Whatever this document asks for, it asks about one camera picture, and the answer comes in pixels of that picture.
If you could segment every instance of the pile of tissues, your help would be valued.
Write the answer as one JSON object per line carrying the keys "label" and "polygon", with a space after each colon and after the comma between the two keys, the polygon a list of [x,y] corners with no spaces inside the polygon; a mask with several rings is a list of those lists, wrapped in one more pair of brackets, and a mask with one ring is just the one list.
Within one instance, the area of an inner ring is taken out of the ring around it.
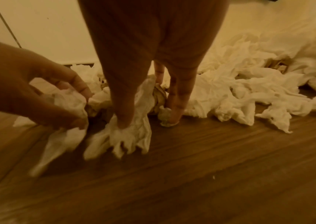
{"label": "pile of tissues", "polygon": [[[152,135],[148,114],[158,115],[162,125],[167,125],[170,116],[170,110],[164,108],[168,94],[164,89],[170,82],[168,72],[162,86],[155,83],[154,75],[147,76],[135,96],[134,119],[127,129],[120,130],[100,63],[93,67],[73,65],[71,69],[94,93],[88,104],[73,90],[43,97],[85,119],[105,115],[107,125],[88,139],[84,159],[94,159],[111,147],[117,158],[124,155],[122,146],[127,154],[136,147],[147,153]],[[282,31],[261,35],[246,32],[222,46],[214,44],[198,73],[185,115],[206,118],[213,114],[222,122],[233,119],[245,125],[253,125],[254,118],[259,117],[268,119],[285,133],[292,133],[292,115],[306,116],[316,111],[316,97],[310,99],[299,93],[299,86],[305,84],[316,90],[316,24],[301,21]],[[256,103],[268,108],[255,114]],[[24,117],[14,123],[15,127],[25,125],[35,124]],[[78,128],[50,135],[31,176],[39,176],[55,158],[74,150],[85,135],[86,130]]]}

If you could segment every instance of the skin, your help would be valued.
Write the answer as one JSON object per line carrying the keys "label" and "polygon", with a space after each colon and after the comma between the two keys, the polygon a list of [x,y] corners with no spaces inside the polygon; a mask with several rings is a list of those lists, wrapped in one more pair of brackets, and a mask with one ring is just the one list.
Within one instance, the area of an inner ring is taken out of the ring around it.
{"label": "skin", "polygon": [[228,0],[79,0],[79,5],[110,87],[119,128],[131,124],[134,96],[151,61],[158,83],[164,69],[169,71],[169,122],[179,122]]}
{"label": "skin", "polygon": [[88,86],[71,69],[34,52],[0,43],[0,111],[29,117],[54,128],[84,128],[84,120],[40,97],[42,92],[29,84],[35,77],[59,89],[72,86],[86,99],[92,96]]}

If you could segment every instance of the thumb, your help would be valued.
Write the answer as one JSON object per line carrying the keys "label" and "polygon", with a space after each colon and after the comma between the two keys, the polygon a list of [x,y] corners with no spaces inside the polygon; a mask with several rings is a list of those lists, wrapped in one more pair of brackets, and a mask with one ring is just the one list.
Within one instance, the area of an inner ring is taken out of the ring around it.
{"label": "thumb", "polygon": [[56,129],[76,127],[84,129],[87,123],[85,119],[46,101],[35,92],[31,92],[30,96],[27,97],[27,102],[24,104],[22,111],[23,116],[34,122],[52,126]]}

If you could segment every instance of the hardwood floor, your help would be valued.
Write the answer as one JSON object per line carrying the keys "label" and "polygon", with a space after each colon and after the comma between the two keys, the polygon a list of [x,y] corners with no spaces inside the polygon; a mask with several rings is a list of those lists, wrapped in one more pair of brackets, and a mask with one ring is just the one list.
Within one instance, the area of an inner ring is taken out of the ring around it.
{"label": "hardwood floor", "polygon": [[0,114],[0,223],[316,223],[316,113],[294,117],[293,134],[259,119],[151,118],[147,155],[85,162],[81,144],[38,179],[28,171],[51,131],[14,118]]}

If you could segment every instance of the wooden floor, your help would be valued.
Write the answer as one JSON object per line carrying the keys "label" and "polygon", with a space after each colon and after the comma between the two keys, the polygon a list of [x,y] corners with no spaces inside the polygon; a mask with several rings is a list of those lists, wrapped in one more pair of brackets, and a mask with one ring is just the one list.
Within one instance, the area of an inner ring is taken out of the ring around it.
{"label": "wooden floor", "polygon": [[294,117],[293,134],[263,120],[152,118],[147,155],[85,162],[82,144],[38,179],[28,171],[51,130],[14,120],[0,113],[0,223],[316,223],[316,113]]}

